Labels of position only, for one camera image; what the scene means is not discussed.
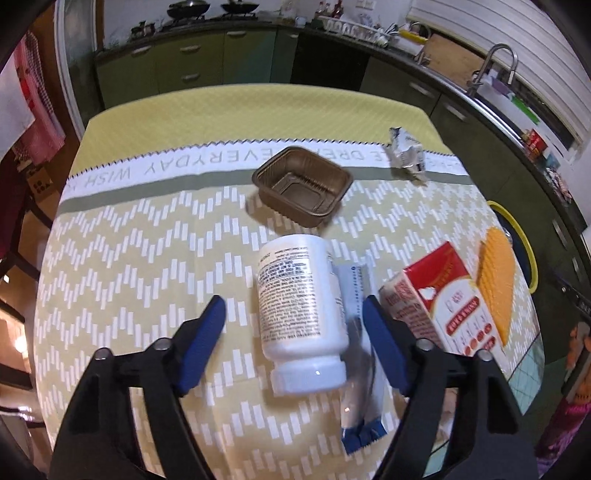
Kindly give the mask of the blue white plastic wrapper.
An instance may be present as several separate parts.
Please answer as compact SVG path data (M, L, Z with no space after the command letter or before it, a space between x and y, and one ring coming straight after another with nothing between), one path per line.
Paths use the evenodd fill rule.
M363 323L363 301L375 291L370 266L335 266L342 293L349 347L342 354L346 384L341 393L341 440L353 455L387 434L383 425L387 378Z

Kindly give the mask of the red white milk carton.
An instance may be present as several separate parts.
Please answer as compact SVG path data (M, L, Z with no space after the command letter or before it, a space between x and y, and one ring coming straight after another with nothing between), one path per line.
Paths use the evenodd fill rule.
M501 368L509 366L483 295L451 243L384 283L380 301L416 338L427 338L445 351L465 356L486 349Z

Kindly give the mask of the white pill bottle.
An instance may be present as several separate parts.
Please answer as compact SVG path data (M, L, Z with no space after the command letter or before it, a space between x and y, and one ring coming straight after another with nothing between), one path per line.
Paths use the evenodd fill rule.
M267 243L260 250L256 289L273 393L304 396L342 387L349 334L327 242L292 234Z

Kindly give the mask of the orange foam net sleeve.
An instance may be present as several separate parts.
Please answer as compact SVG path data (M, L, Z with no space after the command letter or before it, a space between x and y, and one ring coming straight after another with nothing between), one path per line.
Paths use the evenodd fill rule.
M505 232L489 228L480 248L477 285L503 345L510 336L515 269L513 249Z

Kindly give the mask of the brown plastic tray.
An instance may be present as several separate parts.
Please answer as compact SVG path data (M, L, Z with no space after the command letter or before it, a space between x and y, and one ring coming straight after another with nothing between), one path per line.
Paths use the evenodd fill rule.
M288 146L253 172L252 183L267 207L314 228L338 210L353 175L317 153Z

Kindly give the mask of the snack wrapper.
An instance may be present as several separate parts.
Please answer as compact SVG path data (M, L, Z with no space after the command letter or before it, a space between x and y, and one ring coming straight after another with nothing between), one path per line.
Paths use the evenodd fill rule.
M394 169L404 171L415 181L426 183L426 160L423 145L403 127L391 127L391 144L386 149Z

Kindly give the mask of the yellow rimmed blue trash bin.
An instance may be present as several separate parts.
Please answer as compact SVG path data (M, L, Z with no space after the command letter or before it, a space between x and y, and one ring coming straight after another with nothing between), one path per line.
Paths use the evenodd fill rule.
M538 288L539 269L534 250L525 231L515 217L503 205L493 200L488 200L487 204L495 213L502 229L510 240L513 251L528 285L529 293L533 295Z

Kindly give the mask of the steel kitchen faucet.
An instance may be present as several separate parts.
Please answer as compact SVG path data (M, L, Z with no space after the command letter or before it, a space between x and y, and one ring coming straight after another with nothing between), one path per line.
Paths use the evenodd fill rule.
M480 69L476 72L476 75L468 81L466 93L469 97L476 96L478 89L483 84L485 74L488 73L493 67L495 63L495 55L499 51L506 51L511 56L511 64L505 84L507 86L511 86L513 84L517 67L519 66L519 56L510 45L506 43L497 43L489 49L487 56L485 57Z

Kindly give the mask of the patterned tablecloth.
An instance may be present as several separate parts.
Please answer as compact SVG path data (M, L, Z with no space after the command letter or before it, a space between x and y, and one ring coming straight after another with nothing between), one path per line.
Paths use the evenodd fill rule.
M394 169L390 128L425 152L426 183ZM345 168L338 210L307 228L270 209L252 174L288 146ZM53 479L164 477L144 395L115 363L150 351L214 295L225 325L179 405L216 479L369 479L382 438L348 455L341 394L280 397L259 337L260 250L311 234L381 285L446 242L470 274L498 221L420 109L294 85L208 87L111 108L87 127L43 258L34 361Z

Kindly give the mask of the wooden cutting board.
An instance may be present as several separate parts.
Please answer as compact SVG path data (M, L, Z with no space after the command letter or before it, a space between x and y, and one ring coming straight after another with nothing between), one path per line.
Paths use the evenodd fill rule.
M463 89L468 88L468 82L484 61L462 45L438 34L430 37L424 52L428 59L428 68Z

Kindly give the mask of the dish rack with dishes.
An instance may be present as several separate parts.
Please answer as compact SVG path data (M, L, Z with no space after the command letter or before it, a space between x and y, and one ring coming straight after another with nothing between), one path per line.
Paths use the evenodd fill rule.
M318 16L318 20L322 22L322 27L324 27L325 31L329 33L349 37L379 47L385 48L390 44L392 39L391 34L386 33L383 29L376 29L349 20L328 16Z

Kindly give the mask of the black wok left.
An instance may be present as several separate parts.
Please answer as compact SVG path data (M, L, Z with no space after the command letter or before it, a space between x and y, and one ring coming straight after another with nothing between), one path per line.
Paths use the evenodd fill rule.
M169 4L166 13L173 20L200 18L211 7L207 1L185 0Z

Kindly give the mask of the black wok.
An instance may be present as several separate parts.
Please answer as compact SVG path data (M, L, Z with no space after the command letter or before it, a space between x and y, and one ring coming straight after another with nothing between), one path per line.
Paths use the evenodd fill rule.
M249 1L231 0L222 3L221 8L228 15L250 15L259 8L259 4Z
M169 4L166 13L173 20L200 18L211 7L207 1L185 0Z

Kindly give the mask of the black wok right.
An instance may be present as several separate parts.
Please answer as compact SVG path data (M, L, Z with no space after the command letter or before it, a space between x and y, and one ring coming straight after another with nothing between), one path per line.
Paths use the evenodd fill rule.
M231 0L222 3L221 8L228 15L250 15L259 8L259 4L249 1Z

